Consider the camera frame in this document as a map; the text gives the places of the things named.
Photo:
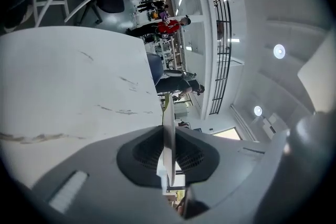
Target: bright window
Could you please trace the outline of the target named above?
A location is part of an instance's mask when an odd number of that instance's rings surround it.
[[[226,131],[222,131],[220,133],[214,134],[214,136],[219,136],[219,137],[224,137],[224,138],[229,138],[229,139],[234,139],[234,140],[241,140],[239,134],[236,131],[236,128],[232,128]]]

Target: white marble table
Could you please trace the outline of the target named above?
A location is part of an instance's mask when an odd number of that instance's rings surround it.
[[[0,37],[0,138],[27,186],[94,141],[162,124],[141,39],[83,27]]]

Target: shoe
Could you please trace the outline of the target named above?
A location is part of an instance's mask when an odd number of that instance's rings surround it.
[[[6,28],[6,27],[4,27],[6,33],[13,32],[16,27],[18,27],[20,24],[23,24],[24,22],[26,22],[31,17],[32,14],[33,14],[33,6],[32,5],[28,5],[27,6],[27,11],[26,11],[25,15],[23,16],[22,21],[17,26],[12,27],[12,28]]]

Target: black metal railing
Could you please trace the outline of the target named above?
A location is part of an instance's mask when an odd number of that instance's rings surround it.
[[[213,0],[217,23],[217,76],[210,115],[218,114],[222,105],[231,59],[231,14],[229,0]]]

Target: red jacket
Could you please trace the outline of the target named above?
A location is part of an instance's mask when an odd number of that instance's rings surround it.
[[[164,22],[157,23],[158,27],[156,29],[156,32],[158,34],[173,34],[177,32],[177,30],[180,29],[181,25],[179,24],[179,21],[177,20],[170,20],[170,23],[168,26],[164,24]]]

